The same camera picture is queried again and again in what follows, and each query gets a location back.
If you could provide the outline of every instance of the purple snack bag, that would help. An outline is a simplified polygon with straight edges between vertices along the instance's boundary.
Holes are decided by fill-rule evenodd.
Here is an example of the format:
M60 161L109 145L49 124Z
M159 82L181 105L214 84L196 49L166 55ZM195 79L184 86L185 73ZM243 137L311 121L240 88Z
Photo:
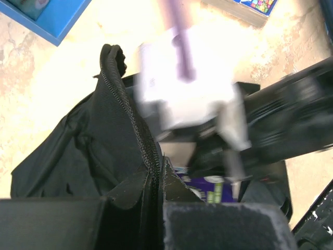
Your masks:
M186 167L174 167L176 174L201 200L207 203L235 202L233 188L220 176L190 178Z

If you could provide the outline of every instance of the white object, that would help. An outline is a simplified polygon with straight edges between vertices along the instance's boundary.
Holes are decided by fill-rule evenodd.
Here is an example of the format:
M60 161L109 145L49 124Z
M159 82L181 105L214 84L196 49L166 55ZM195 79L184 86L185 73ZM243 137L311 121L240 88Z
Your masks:
M180 78L180 52L172 43L174 30L168 30L153 43L139 48L140 74L136 100L144 117L161 106L164 131L201 125L218 116L217 132L234 149L250 147L245 111L233 69L223 58L205 46L198 27L185 32L193 81Z

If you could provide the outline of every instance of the beige marble surface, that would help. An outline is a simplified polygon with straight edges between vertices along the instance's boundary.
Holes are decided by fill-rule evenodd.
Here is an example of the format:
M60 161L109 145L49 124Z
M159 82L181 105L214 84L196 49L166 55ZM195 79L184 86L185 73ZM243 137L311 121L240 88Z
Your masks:
M9 197L10 172L90 93L104 43L120 44L127 74L137 72L137 47L161 31L143 1L93 0L59 47L0 14L0 197ZM201 6L207 45L235 66L235 80L274 83L330 56L315 0L279 0L257 30L230 15ZM183 146L165 145L175 163ZM333 177L333 151L288 160L294 204L291 227Z

